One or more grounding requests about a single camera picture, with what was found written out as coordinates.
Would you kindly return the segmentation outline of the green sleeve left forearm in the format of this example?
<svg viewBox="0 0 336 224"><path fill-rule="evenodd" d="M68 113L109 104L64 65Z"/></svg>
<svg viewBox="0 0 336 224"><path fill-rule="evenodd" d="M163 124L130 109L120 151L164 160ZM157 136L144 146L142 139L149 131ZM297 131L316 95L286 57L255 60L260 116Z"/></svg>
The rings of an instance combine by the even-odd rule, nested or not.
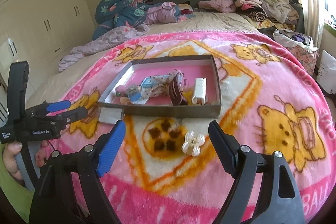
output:
<svg viewBox="0 0 336 224"><path fill-rule="evenodd" d="M1 188L9 200L9 203L14 207L18 215L25 223L29 223L29 215L31 203L33 200L33 191L29 191L24 186L21 186L7 171L3 162L3 151L5 146L1 145Z"/></svg>

